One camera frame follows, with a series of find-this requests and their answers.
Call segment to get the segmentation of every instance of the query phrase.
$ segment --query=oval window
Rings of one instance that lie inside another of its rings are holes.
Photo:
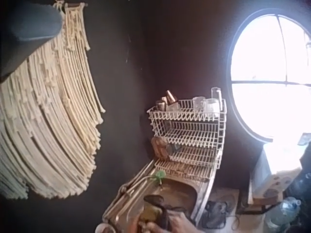
[[[236,115],[253,136],[311,132],[311,35],[297,22],[252,20],[236,41],[230,74]]]

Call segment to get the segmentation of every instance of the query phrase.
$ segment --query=stainless steel sink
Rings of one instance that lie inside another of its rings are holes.
[[[103,214],[103,222],[113,225],[118,232],[127,232],[132,219],[143,209],[143,197],[156,194],[163,196],[165,205],[187,209],[191,219],[198,224],[213,186],[216,167],[211,171],[212,179],[204,183],[167,174],[159,185],[152,179],[156,172],[152,161],[132,182],[122,186],[117,198]]]
[[[161,195],[164,198],[164,205],[172,207],[183,207],[191,215],[197,201],[196,189],[185,182],[177,179],[164,178],[162,185],[158,181],[147,180],[140,191],[133,194],[126,206],[116,215],[115,224],[119,229],[127,229],[128,224],[143,209],[143,197],[149,194]]]

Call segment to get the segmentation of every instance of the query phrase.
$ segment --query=macrame wall hanging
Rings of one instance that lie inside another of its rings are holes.
[[[63,29],[0,87],[0,192],[66,198],[87,189],[101,106],[87,63],[83,8],[57,1]]]

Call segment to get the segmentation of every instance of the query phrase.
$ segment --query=white box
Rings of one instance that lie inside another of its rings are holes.
[[[300,157],[305,147],[267,143],[251,173],[253,198],[277,196],[292,183],[301,172]]]

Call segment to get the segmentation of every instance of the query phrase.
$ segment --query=shelf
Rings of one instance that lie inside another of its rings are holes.
[[[164,137],[171,144],[200,148],[222,148],[225,124],[154,121],[155,136]]]
[[[155,167],[164,170],[170,175],[199,182],[207,182],[211,178],[213,170],[212,167],[194,166],[179,162],[165,162],[160,160],[156,161]]]
[[[217,149],[182,147],[179,151],[170,154],[170,159],[189,165],[219,168],[221,156],[222,151]]]
[[[180,100],[180,109],[178,111],[158,111],[152,107],[147,111],[149,118],[156,120],[179,120],[179,121],[218,121],[224,118],[227,113],[226,102],[223,100],[223,110],[221,112],[195,112],[192,100]]]

